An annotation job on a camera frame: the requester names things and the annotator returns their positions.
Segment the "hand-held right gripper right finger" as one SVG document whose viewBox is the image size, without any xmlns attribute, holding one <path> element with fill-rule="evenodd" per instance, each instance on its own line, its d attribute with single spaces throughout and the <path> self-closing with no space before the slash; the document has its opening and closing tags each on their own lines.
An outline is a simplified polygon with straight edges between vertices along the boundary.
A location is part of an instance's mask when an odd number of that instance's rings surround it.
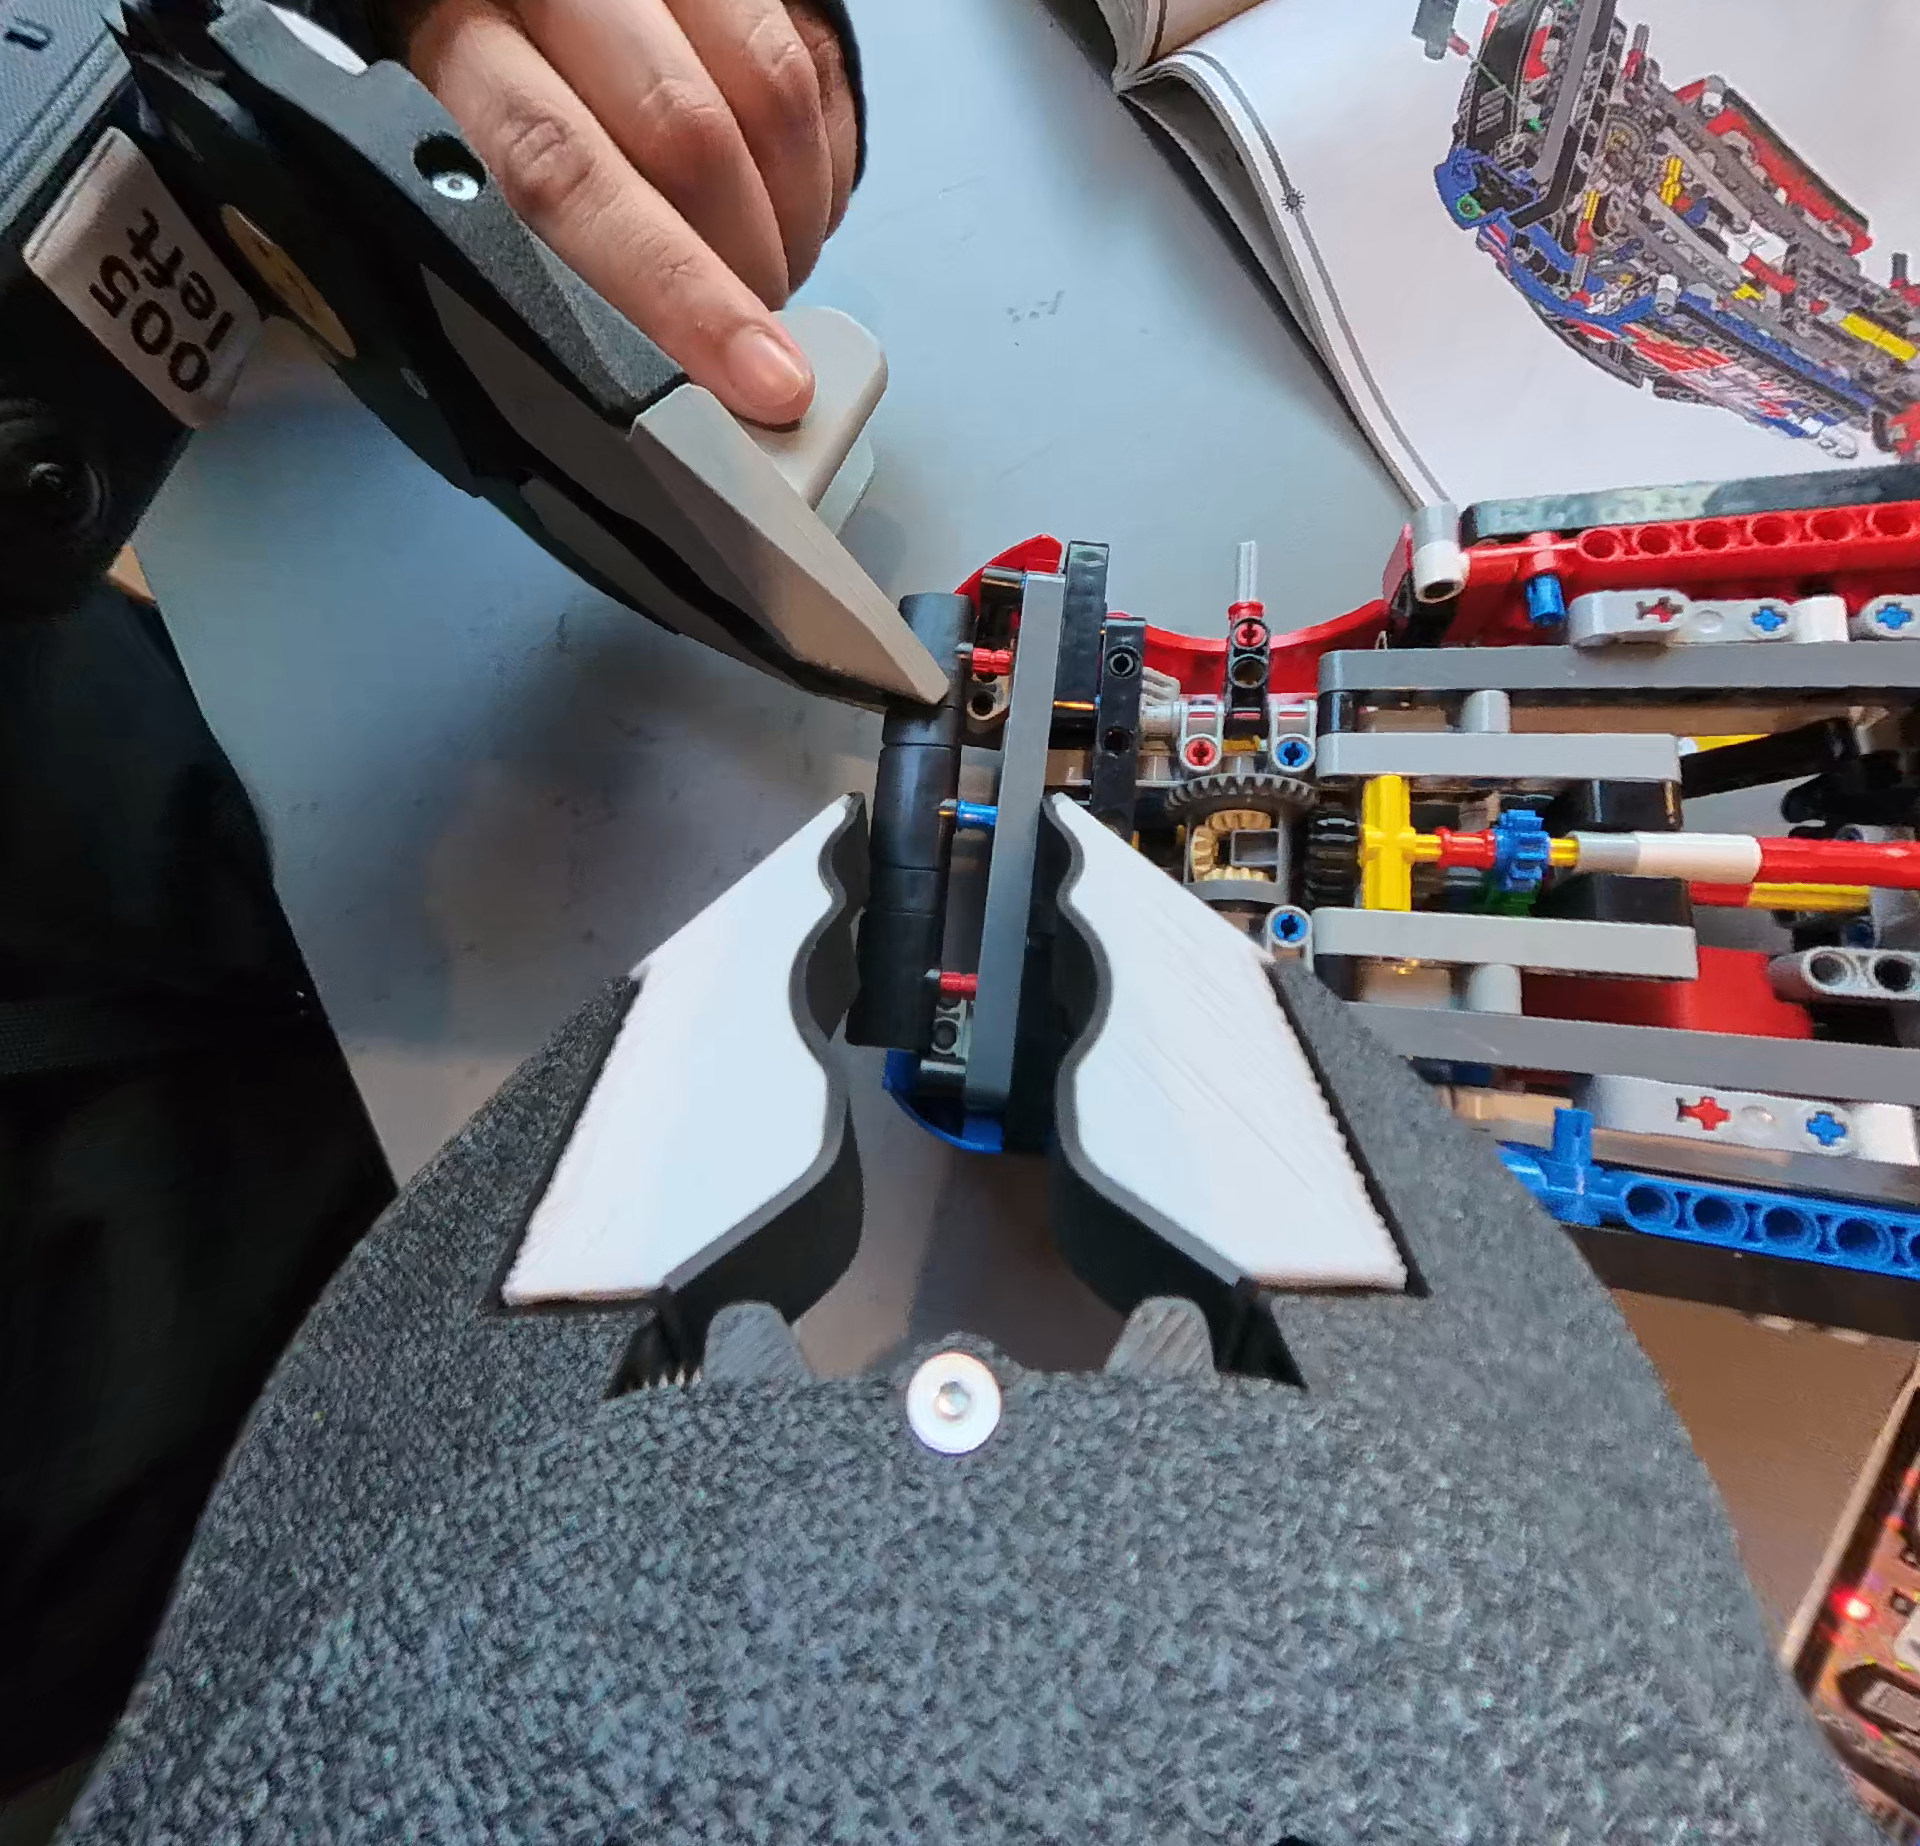
<svg viewBox="0 0 1920 1846">
<path fill-rule="evenodd" d="M 1286 1294 L 1420 1297 L 1381 1187 L 1248 936 L 1062 796 L 1044 805 L 1062 1025 L 1047 1210 L 1119 1317 L 1249 1325 Z"/>
</svg>

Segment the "black segmented brick bar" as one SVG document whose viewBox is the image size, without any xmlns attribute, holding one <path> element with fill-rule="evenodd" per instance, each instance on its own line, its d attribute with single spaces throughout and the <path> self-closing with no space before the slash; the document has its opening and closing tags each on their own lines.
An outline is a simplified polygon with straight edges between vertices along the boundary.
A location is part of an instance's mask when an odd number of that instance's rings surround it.
<svg viewBox="0 0 1920 1846">
<path fill-rule="evenodd" d="M 852 1044 L 930 1049 L 948 921 L 951 826 L 940 805 L 963 771 L 963 647 L 974 642 L 974 603 L 917 592 L 900 617 L 937 660 L 948 684 L 932 705 L 900 700 L 881 726 L 873 791 L 871 892 L 855 938 L 857 994 L 846 1019 Z"/>
</svg>

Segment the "instruction booklet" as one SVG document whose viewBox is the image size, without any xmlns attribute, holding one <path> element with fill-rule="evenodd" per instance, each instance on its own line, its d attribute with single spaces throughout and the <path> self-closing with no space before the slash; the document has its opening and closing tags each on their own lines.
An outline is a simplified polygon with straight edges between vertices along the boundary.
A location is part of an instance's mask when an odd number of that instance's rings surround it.
<svg viewBox="0 0 1920 1846">
<path fill-rule="evenodd" d="M 1916 460 L 1917 0 L 1092 0 L 1414 501 Z"/>
</svg>

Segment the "person's dark clothing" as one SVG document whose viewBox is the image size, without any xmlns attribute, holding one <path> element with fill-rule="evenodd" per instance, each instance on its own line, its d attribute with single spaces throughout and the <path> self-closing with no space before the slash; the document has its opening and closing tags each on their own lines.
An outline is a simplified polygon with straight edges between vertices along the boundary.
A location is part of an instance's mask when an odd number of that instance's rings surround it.
<svg viewBox="0 0 1920 1846">
<path fill-rule="evenodd" d="M 2 1791 L 110 1734 L 275 1362 L 395 1197 L 151 604 L 2 625 Z"/>
</svg>

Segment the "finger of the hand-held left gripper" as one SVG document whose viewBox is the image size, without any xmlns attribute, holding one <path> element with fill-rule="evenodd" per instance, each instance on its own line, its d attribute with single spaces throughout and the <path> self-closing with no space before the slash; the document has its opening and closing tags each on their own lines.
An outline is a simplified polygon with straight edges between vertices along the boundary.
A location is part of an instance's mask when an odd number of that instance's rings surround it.
<svg viewBox="0 0 1920 1846">
<path fill-rule="evenodd" d="M 871 709 L 948 697 L 945 663 L 842 551 L 821 564 L 771 558 L 784 636 L 746 592 L 702 583 L 635 518 L 542 477 L 526 482 L 521 499 L 526 529 L 586 580 L 776 681 Z"/>
<path fill-rule="evenodd" d="M 852 562 L 815 506 L 705 388 L 669 388 L 616 426 L 445 281 L 426 274 L 425 283 L 467 373 L 532 448 L 536 464 L 526 482 L 550 479 L 586 503 L 635 518 L 702 583 L 746 592 L 784 636 L 771 558 L 821 564 L 830 551 L 842 551 Z"/>
</svg>

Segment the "toy brick car model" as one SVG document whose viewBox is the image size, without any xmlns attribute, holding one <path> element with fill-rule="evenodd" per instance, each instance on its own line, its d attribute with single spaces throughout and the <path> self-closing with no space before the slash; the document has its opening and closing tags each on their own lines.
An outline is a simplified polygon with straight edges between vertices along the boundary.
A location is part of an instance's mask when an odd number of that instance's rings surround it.
<svg viewBox="0 0 1920 1846">
<path fill-rule="evenodd" d="M 1418 508 L 1282 633 L 985 562 L 935 1137 L 1035 1151 L 1062 1054 L 1042 805 L 1296 960 L 1486 1132 L 1604 1281 L 1916 1340 L 1916 462 Z"/>
</svg>

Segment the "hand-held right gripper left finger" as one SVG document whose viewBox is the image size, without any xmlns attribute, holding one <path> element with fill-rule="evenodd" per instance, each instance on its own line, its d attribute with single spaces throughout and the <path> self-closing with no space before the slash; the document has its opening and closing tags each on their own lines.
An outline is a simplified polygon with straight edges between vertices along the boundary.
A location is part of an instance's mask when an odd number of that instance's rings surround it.
<svg viewBox="0 0 1920 1846">
<path fill-rule="evenodd" d="M 869 801 L 846 792 L 631 970 L 504 1306 L 690 1306 L 791 1214 L 860 1217 L 830 1041 L 855 999 L 869 841 Z"/>
</svg>

